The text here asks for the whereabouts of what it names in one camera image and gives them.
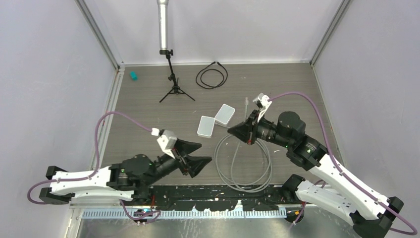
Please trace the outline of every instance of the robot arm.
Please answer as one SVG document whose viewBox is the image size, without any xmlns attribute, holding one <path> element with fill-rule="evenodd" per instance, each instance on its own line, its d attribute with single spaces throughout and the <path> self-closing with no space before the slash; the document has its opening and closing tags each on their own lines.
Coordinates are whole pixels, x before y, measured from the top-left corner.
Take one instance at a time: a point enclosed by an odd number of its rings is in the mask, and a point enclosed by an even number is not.
<svg viewBox="0 0 420 238">
<path fill-rule="evenodd" d="M 48 167 L 46 177 L 56 179 L 49 187 L 41 189 L 40 199 L 47 204 L 66 204 L 75 199 L 120 199 L 148 201 L 149 185 L 179 169 L 183 175 L 194 178 L 211 157 L 194 157 L 189 154 L 201 144 L 178 139 L 172 131 L 153 128 L 152 135 L 164 152 L 155 161 L 139 154 L 119 164 L 100 169 L 92 178 L 80 181 L 60 181 L 89 176 L 92 171 L 67 172 L 59 167 Z"/>
<path fill-rule="evenodd" d="M 260 110 L 254 110 L 245 122 L 231 127 L 228 133 L 250 145 L 259 138 L 287 148 L 286 155 L 295 165 L 323 179 L 341 196 L 316 187 L 297 175 L 292 175 L 284 186 L 294 191 L 301 201 L 313 203 L 341 217 L 361 237 L 384 237 L 395 216 L 380 206 L 379 201 L 396 213 L 401 211 L 404 203 L 397 197 L 388 198 L 374 191 L 337 162 L 343 173 L 379 199 L 372 200 L 342 176 L 325 146 L 305 134 L 306 124 L 295 112 L 282 112 L 274 124 L 264 118 L 270 106 L 268 96 L 260 94 L 253 102 Z"/>
</svg>

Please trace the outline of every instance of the black cable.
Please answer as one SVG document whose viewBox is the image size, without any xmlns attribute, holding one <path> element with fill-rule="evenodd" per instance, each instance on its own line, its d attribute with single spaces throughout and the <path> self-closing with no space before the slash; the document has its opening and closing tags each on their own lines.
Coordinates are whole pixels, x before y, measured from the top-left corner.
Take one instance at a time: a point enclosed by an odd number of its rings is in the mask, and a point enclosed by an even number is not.
<svg viewBox="0 0 420 238">
<path fill-rule="evenodd" d="M 223 75 L 223 73 L 220 71 L 220 70 L 218 70 L 218 69 L 215 69 L 215 68 L 209 68 L 208 69 L 208 67 L 210 67 L 210 66 L 212 66 L 213 64 L 215 64 L 215 63 L 217 63 L 220 67 L 222 67 L 223 69 L 224 69 L 224 71 L 226 72 L 226 78 L 224 77 L 224 75 Z M 216 86 L 211 86 L 211 85 L 208 85 L 208 84 L 206 84 L 206 83 L 204 83 L 203 82 L 203 75 L 207 72 L 207 71 L 210 71 L 210 70 L 214 70 L 214 71 L 216 71 L 216 72 L 218 72 L 218 73 L 220 73 L 221 75 L 222 75 L 222 81 L 218 84 L 218 85 L 216 85 Z M 198 76 L 200 75 L 200 82 L 204 85 L 201 85 L 199 82 L 198 82 Z M 218 88 L 218 87 L 221 87 L 226 81 L 227 81 L 227 77 L 228 77 L 228 73 L 227 73 L 227 70 L 226 70 L 226 68 L 221 64 L 221 63 L 219 63 L 219 62 L 217 62 L 217 61 L 214 61 L 213 63 L 211 63 L 211 64 L 209 64 L 209 65 L 207 65 L 207 67 L 205 67 L 205 68 L 203 68 L 202 70 L 200 70 L 200 72 L 198 72 L 198 74 L 197 74 L 197 76 L 196 76 L 196 83 L 197 83 L 197 85 L 198 86 L 200 86 L 200 87 L 202 87 L 202 88 L 205 88 L 205 89 L 214 89 L 214 88 Z"/>
</svg>

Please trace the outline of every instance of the gray table surface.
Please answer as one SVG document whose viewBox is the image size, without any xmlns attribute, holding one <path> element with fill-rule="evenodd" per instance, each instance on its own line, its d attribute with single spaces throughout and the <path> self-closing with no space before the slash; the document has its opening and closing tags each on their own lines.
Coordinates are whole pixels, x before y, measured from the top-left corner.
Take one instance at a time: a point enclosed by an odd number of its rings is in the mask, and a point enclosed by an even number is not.
<svg viewBox="0 0 420 238">
<path fill-rule="evenodd" d="M 162 103 L 159 103 L 159 100 L 172 86 L 172 82 L 167 79 L 170 74 L 169 67 L 127 67 L 116 111 L 128 114 L 147 127 L 168 129 L 174 131 L 180 139 L 201 143 L 202 148 L 192 155 L 212 156 L 216 144 L 227 132 L 225 128 L 215 126 L 210 139 L 197 136 L 201 116 L 214 117 L 222 104 L 228 104 L 236 109 L 229 123 L 229 126 L 233 126 L 244 119 L 245 97 L 250 101 L 250 113 L 257 108 L 252 99 L 261 92 L 273 97 L 284 92 L 299 91 L 314 100 L 322 112 L 333 153 L 339 158 L 320 91 L 309 64 L 228 64 L 225 65 L 229 72 L 227 82 L 222 87 L 212 90 L 202 89 L 195 83 L 197 72 L 204 66 L 174 66 L 179 85 L 196 99 L 195 102 L 185 95 L 169 95 Z M 129 73 L 132 71 L 137 74 L 137 81 L 130 78 Z M 203 80 L 210 85 L 216 85 L 221 76 L 215 71 L 210 71 L 203 76 Z M 265 118 L 277 123 L 278 115 L 283 111 L 295 111 L 306 123 L 306 133 L 324 144 L 318 119 L 304 98 L 293 95 L 274 101 Z M 220 150 L 219 162 L 226 174 L 230 174 L 230 164 L 237 143 L 237 139 L 230 138 Z M 312 174 L 292 164 L 286 157 L 285 148 L 269 143 L 267 145 L 273 159 L 272 183 L 282 184 L 291 174 L 304 176 L 312 182 L 317 180 Z M 241 144 L 239 149 L 233 170 L 237 181 L 256 180 L 266 166 L 259 147 Z M 146 154 L 154 160 L 156 156 L 162 155 L 162 152 L 156 137 L 125 118 L 114 116 L 102 165 L 120 163 L 136 154 Z M 214 162 L 211 162 L 194 179 L 175 171 L 156 184 L 222 184 L 222 181 Z"/>
</svg>

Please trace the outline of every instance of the coiled gray cable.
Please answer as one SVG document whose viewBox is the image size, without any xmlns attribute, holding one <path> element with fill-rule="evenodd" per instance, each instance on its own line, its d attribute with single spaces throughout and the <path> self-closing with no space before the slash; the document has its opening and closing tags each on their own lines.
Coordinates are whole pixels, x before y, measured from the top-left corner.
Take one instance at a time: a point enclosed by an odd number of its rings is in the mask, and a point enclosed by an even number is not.
<svg viewBox="0 0 420 238">
<path fill-rule="evenodd" d="M 247 119 L 248 116 L 248 98 L 245 98 L 245 120 Z M 234 163 L 235 163 L 235 159 L 236 159 L 236 155 L 238 153 L 239 150 L 239 146 L 242 143 L 241 141 L 238 142 L 238 145 L 236 146 L 236 150 L 235 150 L 235 154 L 233 155 L 233 159 L 232 159 L 232 164 L 230 166 L 230 178 L 228 178 L 220 169 L 219 164 L 218 164 L 218 154 L 219 154 L 219 150 L 220 147 L 222 146 L 222 144 L 230 137 L 232 137 L 233 135 L 229 134 L 226 135 L 225 137 L 223 137 L 218 144 L 216 145 L 216 148 L 214 150 L 214 162 L 216 164 L 216 169 L 217 169 L 217 173 L 219 174 L 220 179 L 230 188 L 237 190 L 237 191 L 241 191 L 241 192 L 250 192 L 250 193 L 255 193 L 255 192 L 260 192 L 263 191 L 271 182 L 272 179 L 272 172 L 273 172 L 273 167 L 272 167 L 272 162 L 271 162 L 271 156 L 270 156 L 270 151 L 268 150 L 266 144 L 257 139 L 256 140 L 256 144 L 262 149 L 263 154 L 265 155 L 265 158 L 267 159 L 267 168 L 264 171 L 264 173 L 261 175 L 261 177 L 259 179 L 257 179 L 254 182 L 251 183 L 238 183 L 235 181 L 235 178 L 233 176 L 233 167 L 234 167 Z M 268 174 L 268 177 L 266 179 L 266 181 L 264 181 L 260 186 L 256 187 L 256 188 L 252 188 L 252 189 L 247 189 L 245 186 L 250 186 L 250 185 L 254 185 L 256 183 L 258 183 L 260 180 L 262 180 L 266 175 Z"/>
</svg>

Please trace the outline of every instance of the cable connector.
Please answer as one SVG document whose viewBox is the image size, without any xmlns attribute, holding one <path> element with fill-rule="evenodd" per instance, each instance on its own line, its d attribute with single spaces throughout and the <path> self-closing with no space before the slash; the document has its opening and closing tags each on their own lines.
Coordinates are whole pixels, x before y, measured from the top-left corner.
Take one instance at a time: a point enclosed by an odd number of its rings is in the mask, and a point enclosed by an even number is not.
<svg viewBox="0 0 420 238">
<path fill-rule="evenodd" d="M 157 128 L 152 128 L 152 132 L 151 132 L 151 134 L 152 134 L 152 135 L 154 135 L 154 136 L 159 136 L 159 132 L 160 132 L 160 130 L 159 130 L 159 129 L 157 129 Z"/>
<path fill-rule="evenodd" d="M 175 159 L 175 156 L 172 152 L 172 148 L 175 146 L 175 143 L 178 139 L 175 136 L 175 133 L 173 133 L 170 130 L 163 130 L 163 133 L 160 133 L 159 131 L 159 135 L 160 136 L 157 138 L 156 141 L 159 144 L 160 149 L 162 150 L 162 152 Z"/>
<path fill-rule="evenodd" d="M 257 122 L 260 122 L 261 118 L 263 118 L 264 114 L 266 113 L 267 109 L 271 105 L 271 101 L 269 101 L 270 98 L 265 95 L 264 93 L 260 93 L 256 98 L 254 98 L 252 101 L 258 106 L 260 109 L 260 113 L 258 114 L 258 120 Z"/>
</svg>

